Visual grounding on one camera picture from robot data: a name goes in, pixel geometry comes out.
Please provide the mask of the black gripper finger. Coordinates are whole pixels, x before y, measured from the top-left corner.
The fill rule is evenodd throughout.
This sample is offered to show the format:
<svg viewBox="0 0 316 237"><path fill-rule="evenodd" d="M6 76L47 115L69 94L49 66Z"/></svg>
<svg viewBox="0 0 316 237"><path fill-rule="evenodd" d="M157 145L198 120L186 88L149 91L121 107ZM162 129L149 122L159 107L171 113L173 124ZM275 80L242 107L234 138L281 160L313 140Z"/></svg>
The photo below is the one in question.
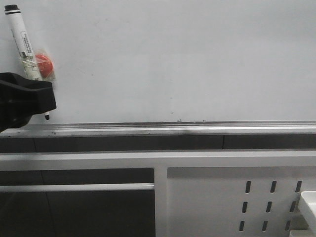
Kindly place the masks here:
<svg viewBox="0 0 316 237"><path fill-rule="evenodd" d="M26 79L16 73L0 74L0 131L21 128L33 115L57 108L53 85Z"/></svg>

